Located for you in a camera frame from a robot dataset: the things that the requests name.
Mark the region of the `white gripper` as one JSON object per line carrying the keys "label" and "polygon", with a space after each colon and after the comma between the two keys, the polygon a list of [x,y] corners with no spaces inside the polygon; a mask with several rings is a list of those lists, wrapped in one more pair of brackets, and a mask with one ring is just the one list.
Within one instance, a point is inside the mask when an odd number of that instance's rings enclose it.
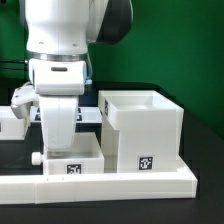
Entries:
{"label": "white gripper", "polygon": [[77,96],[40,96],[41,128],[47,150],[69,150],[74,143]]}

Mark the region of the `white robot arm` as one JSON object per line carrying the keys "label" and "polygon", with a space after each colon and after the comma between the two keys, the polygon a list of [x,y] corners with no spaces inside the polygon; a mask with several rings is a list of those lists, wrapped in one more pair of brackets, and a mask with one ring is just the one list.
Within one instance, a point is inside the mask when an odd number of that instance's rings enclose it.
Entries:
{"label": "white robot arm", "polygon": [[29,78],[38,96],[44,146],[74,142],[78,98],[84,93],[90,43],[114,45],[130,31],[131,0],[19,0],[28,28]]}

